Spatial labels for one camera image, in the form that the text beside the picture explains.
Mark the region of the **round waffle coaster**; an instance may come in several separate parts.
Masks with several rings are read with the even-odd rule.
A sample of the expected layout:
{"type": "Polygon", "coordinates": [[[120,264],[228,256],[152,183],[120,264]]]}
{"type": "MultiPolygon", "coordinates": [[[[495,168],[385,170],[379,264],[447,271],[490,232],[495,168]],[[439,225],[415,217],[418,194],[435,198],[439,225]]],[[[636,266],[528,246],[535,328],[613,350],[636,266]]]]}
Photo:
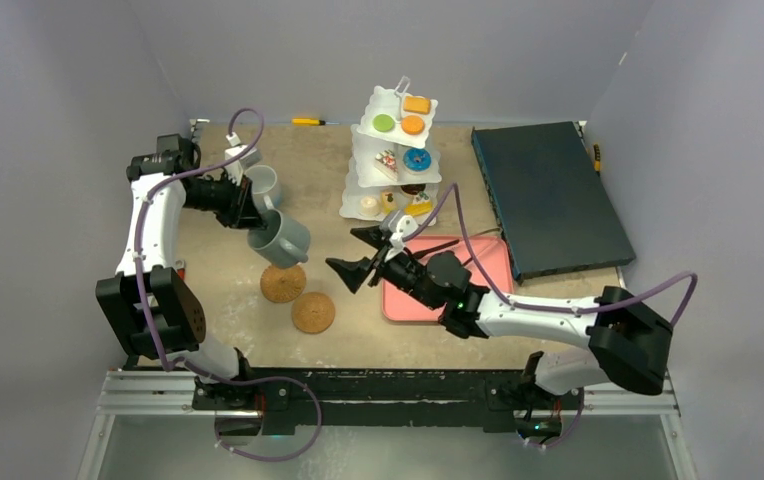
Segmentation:
{"type": "Polygon", "coordinates": [[[324,332],[333,324],[335,316],[334,302],[328,295],[321,292],[300,295],[291,308],[294,326],[308,334],[324,332]]]}
{"type": "Polygon", "coordinates": [[[301,266],[281,269],[275,265],[267,267],[259,281],[263,297],[273,303],[288,303],[298,298],[305,290],[307,277],[301,266]]]}

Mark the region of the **chocolate sprinkle donut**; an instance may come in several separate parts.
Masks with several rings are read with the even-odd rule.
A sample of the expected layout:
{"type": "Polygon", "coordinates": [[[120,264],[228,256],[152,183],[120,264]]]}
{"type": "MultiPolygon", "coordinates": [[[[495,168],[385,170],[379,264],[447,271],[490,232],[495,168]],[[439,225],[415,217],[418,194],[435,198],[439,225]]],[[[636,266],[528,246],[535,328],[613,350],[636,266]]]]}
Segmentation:
{"type": "Polygon", "coordinates": [[[408,196],[415,196],[421,192],[424,192],[425,189],[425,184],[407,184],[400,187],[400,190],[403,192],[403,194],[408,196]]]}

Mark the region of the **blue frosted donut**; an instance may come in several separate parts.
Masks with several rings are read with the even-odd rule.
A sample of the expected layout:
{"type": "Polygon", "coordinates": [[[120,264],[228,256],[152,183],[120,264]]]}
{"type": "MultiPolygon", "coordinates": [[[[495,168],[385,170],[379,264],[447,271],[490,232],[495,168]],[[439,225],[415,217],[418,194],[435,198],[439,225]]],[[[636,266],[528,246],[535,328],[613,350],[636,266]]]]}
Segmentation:
{"type": "Polygon", "coordinates": [[[402,155],[406,171],[414,175],[423,175],[433,165],[431,154],[426,149],[409,148],[402,155]]]}

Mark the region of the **grey mug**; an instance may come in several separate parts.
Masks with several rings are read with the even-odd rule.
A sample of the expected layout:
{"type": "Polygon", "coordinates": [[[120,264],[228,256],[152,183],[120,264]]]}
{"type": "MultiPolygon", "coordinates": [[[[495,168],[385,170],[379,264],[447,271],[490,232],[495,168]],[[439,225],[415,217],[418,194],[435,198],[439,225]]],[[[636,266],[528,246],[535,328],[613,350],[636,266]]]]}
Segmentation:
{"type": "Polygon", "coordinates": [[[279,210],[268,210],[261,216],[265,226],[247,233],[247,244],[253,251],[280,269],[309,260],[311,233],[306,226],[279,210]]]}

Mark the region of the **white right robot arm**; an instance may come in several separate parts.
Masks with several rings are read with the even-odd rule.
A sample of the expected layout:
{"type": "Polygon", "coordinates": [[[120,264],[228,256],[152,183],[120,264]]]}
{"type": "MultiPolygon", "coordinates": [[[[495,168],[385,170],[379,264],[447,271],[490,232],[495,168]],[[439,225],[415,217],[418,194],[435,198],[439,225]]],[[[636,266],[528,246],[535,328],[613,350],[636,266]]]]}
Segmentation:
{"type": "Polygon", "coordinates": [[[542,407],[574,388],[607,381],[635,394],[662,393],[673,326],[627,290],[606,287],[598,296],[576,299],[496,293],[472,282],[471,271],[450,250],[421,260],[381,227],[351,233],[376,249],[356,261],[327,259],[351,292],[384,281],[439,311],[439,323],[462,339],[514,336],[568,345],[558,354],[530,356],[519,381],[527,404],[542,407]]]}

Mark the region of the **yellow triangular sprinkle cake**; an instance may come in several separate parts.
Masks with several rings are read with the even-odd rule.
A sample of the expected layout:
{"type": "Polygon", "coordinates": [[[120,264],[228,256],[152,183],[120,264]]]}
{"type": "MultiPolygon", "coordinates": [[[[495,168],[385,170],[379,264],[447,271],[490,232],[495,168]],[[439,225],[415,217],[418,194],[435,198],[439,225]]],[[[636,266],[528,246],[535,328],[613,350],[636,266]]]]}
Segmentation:
{"type": "Polygon", "coordinates": [[[432,198],[425,192],[418,192],[412,198],[410,203],[403,208],[405,214],[417,217],[427,215],[433,210],[432,198]]]}

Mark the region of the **orange round cookie bottom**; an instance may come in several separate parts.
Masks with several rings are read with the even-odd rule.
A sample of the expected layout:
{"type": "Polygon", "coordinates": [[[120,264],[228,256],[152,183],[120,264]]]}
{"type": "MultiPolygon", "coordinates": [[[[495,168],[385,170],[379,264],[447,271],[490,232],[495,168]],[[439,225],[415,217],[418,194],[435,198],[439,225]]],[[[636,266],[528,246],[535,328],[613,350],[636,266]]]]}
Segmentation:
{"type": "Polygon", "coordinates": [[[425,130],[425,121],[421,116],[407,115],[402,118],[400,128],[408,135],[421,135],[425,130]]]}

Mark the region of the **orange rectangular biscuit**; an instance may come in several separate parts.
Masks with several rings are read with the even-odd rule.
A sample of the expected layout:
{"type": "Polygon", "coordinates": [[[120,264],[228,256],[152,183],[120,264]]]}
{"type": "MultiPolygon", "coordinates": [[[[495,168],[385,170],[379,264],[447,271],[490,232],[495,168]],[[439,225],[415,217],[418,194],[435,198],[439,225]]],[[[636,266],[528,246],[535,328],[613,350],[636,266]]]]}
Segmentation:
{"type": "Polygon", "coordinates": [[[426,97],[407,95],[403,99],[402,110],[419,115],[428,115],[432,110],[432,101],[426,97]]]}

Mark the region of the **white triangular fruit cake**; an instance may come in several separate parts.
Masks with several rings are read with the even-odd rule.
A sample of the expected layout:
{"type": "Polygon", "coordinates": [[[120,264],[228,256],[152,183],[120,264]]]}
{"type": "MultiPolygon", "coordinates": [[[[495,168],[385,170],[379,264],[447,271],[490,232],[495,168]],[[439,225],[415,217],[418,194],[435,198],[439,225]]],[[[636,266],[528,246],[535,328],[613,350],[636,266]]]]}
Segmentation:
{"type": "Polygon", "coordinates": [[[388,180],[393,182],[399,180],[396,153],[393,150],[386,149],[378,152],[374,157],[373,165],[388,180]]]}

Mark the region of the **white small cup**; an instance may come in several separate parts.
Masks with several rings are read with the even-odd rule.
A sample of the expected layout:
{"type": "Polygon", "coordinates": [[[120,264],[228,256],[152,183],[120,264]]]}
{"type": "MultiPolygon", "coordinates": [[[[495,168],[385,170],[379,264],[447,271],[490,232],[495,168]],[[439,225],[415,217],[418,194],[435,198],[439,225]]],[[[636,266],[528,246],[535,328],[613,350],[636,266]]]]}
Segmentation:
{"type": "Polygon", "coordinates": [[[268,165],[254,165],[245,171],[252,182],[252,198],[259,212],[277,209],[283,201],[277,172],[268,165]]]}

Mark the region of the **green round macaron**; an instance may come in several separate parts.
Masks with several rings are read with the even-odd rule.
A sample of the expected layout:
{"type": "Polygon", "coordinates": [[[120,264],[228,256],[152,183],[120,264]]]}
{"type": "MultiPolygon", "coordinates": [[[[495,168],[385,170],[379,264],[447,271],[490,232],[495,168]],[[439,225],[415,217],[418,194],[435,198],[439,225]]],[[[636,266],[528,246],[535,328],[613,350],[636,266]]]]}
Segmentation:
{"type": "Polygon", "coordinates": [[[382,133],[389,132],[396,126],[396,120],[389,114],[380,113],[373,117],[372,127],[382,133]]]}

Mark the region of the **white three-tier cake stand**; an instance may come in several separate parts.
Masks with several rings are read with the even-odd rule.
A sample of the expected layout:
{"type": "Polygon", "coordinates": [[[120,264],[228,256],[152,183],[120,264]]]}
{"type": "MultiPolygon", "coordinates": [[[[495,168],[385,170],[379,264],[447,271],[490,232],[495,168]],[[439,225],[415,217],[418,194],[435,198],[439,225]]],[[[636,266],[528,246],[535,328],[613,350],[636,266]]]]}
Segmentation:
{"type": "MultiPolygon", "coordinates": [[[[365,217],[359,213],[359,202],[364,196],[377,197],[380,201],[382,191],[392,191],[395,194],[399,208],[407,206],[413,196],[404,195],[400,190],[402,185],[425,184],[427,193],[433,201],[433,209],[437,203],[436,197],[439,185],[442,181],[440,172],[441,154],[433,146],[431,141],[431,128],[437,113],[439,102],[435,98],[416,95],[409,91],[411,80],[403,76],[396,86],[386,88],[375,86],[369,97],[368,104],[364,109],[358,123],[350,126],[351,132],[351,157],[348,161],[348,173],[345,177],[345,189],[342,193],[342,204],[339,215],[346,219],[354,219],[368,222],[380,222],[386,216],[382,210],[376,217],[365,217]],[[421,96],[432,101],[432,110],[428,115],[419,115],[402,110],[402,102],[405,96],[421,96]],[[382,133],[372,127],[372,119],[375,115],[385,113],[396,120],[393,130],[382,133]],[[408,135],[400,128],[401,120],[407,115],[418,115],[425,121],[425,130],[421,135],[408,135]],[[402,162],[403,153],[409,148],[426,149],[432,157],[433,165],[423,175],[414,175],[406,171],[402,162]],[[393,182],[382,175],[373,165],[375,155],[383,150],[390,149],[396,153],[399,169],[399,180],[393,182]]],[[[414,217],[423,222],[429,216],[421,215],[414,217]]]]}

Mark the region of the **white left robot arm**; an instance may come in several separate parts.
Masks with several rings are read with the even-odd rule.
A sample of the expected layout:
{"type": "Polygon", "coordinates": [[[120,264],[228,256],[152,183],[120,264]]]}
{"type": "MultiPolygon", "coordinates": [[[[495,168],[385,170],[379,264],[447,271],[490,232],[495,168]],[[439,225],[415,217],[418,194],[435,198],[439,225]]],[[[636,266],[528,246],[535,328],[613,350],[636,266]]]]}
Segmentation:
{"type": "Polygon", "coordinates": [[[230,229],[259,231],[266,225],[244,174],[260,152],[235,134],[228,142],[217,178],[202,168],[199,145],[179,134],[158,137],[155,152],[131,159],[126,177],[133,208],[125,251],[114,275],[97,282],[95,296],[128,356],[188,368],[200,383],[218,383],[217,395],[230,408],[242,409],[256,395],[249,362],[208,333],[204,308],[176,264],[185,208],[210,212],[230,229]]]}

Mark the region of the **pink serving tray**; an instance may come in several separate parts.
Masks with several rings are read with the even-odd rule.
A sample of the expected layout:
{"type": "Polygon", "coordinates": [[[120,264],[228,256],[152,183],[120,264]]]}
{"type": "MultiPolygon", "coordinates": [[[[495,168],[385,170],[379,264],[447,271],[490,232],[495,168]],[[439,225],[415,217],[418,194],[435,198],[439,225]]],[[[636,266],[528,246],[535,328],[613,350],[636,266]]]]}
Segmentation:
{"type": "MultiPolygon", "coordinates": [[[[466,249],[460,237],[451,235],[422,235],[411,240],[407,246],[412,252],[426,249],[447,241],[458,239],[459,243],[445,251],[452,251],[462,262],[466,261],[471,255],[466,249]]],[[[508,255],[506,242],[499,236],[485,235],[471,239],[474,252],[477,254],[477,260],[484,267],[489,277],[505,293],[512,293],[515,290],[515,282],[512,277],[511,264],[508,255]]],[[[482,272],[470,263],[466,268],[472,273],[471,282],[481,286],[488,286],[482,272]]],[[[440,309],[431,310],[417,300],[409,297],[406,293],[397,290],[393,285],[382,283],[382,313],[392,322],[435,322],[440,313],[440,309]]]]}

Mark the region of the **white round cake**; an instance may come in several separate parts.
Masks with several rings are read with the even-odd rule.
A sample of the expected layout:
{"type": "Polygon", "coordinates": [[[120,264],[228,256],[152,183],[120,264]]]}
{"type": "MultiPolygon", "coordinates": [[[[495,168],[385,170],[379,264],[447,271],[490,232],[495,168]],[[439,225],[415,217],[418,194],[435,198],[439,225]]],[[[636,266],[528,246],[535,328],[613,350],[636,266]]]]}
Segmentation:
{"type": "Polygon", "coordinates": [[[381,204],[377,197],[364,196],[359,202],[359,213],[365,217],[376,217],[381,213],[381,204]]]}

